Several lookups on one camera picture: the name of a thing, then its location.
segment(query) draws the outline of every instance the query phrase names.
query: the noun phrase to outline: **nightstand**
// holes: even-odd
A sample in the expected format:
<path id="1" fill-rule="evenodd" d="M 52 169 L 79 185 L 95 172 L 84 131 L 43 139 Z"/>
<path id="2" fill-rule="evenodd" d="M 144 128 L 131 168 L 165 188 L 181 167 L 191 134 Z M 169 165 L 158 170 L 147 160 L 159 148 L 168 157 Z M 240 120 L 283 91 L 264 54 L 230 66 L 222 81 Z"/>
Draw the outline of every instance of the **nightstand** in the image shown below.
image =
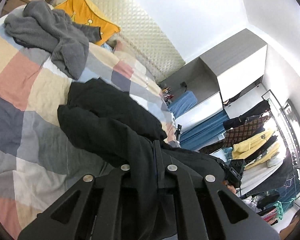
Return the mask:
<path id="1" fill-rule="evenodd" d="M 29 2 L 31 2 L 33 0 L 6 0 L 3 9 L 2 9 L 2 13 L 1 13 L 1 17 L 8 14 L 9 12 L 11 12 L 13 9 L 27 4 Z"/>

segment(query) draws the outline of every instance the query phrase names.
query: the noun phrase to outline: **curtain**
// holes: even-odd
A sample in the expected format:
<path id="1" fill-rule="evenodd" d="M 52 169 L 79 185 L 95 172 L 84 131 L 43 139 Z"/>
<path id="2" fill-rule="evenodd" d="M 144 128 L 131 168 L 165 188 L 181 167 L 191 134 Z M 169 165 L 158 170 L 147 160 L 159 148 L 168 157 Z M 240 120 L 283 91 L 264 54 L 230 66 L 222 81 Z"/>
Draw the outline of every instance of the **curtain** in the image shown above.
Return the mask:
<path id="1" fill-rule="evenodd" d="M 225 132 L 223 122 L 229 117 L 225 110 L 215 114 L 180 136 L 180 145 L 184 149 L 196 151 L 214 136 Z"/>

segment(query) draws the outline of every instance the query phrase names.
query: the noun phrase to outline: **yellow pillow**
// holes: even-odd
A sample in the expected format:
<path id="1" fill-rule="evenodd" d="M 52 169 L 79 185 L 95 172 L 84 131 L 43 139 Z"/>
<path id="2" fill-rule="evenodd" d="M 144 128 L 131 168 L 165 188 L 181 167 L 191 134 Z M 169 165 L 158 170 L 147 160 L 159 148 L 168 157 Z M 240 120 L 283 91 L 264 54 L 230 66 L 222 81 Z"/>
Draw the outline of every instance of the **yellow pillow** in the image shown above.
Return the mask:
<path id="1" fill-rule="evenodd" d="M 108 20 L 90 0 L 66 0 L 55 8 L 64 10 L 76 23 L 99 26 L 101 40 L 96 42 L 97 45 L 102 45 L 114 33 L 121 30 L 118 25 Z"/>

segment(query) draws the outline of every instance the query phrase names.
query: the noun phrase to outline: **blue towel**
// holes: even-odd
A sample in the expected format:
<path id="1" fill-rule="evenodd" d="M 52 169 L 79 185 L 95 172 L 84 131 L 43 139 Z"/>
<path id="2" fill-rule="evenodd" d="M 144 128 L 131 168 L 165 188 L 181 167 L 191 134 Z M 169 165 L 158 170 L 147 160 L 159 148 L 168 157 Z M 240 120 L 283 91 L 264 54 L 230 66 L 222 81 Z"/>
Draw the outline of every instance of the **blue towel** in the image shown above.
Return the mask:
<path id="1" fill-rule="evenodd" d="M 192 91 L 186 91 L 182 94 L 181 97 L 168 105 L 168 109 L 173 113 L 174 118 L 177 119 L 179 116 L 183 115 L 189 109 L 194 107 L 197 102 L 198 100 L 192 93 Z"/>

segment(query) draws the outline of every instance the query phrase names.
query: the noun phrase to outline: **triangular cutout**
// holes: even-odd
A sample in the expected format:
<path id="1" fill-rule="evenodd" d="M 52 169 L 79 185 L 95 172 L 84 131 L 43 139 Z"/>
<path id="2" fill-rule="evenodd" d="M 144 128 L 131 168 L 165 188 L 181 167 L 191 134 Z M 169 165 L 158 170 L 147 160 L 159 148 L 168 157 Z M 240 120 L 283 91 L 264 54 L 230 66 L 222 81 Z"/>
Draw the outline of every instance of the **triangular cutout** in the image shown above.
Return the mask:
<path id="1" fill-rule="evenodd" d="M 239 221 L 248 218 L 247 212 L 239 207 L 226 193 L 219 191 L 218 195 L 231 224 L 236 224 Z"/>
<path id="2" fill-rule="evenodd" d="M 72 211 L 80 197 L 80 191 L 74 192 L 60 207 L 58 207 L 51 215 L 53 220 L 62 224 L 67 224 L 70 220 Z"/>

